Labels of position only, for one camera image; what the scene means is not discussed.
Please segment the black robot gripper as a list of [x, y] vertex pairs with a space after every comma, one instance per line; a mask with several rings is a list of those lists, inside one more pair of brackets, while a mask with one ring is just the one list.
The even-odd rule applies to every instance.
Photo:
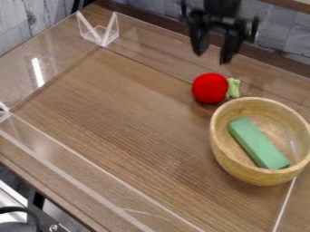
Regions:
[[255, 41], [259, 16], [240, 14], [241, 0], [179, 0], [179, 5], [193, 54], [203, 55], [209, 47], [209, 31], [219, 28], [225, 32], [219, 63], [231, 63], [243, 41]]

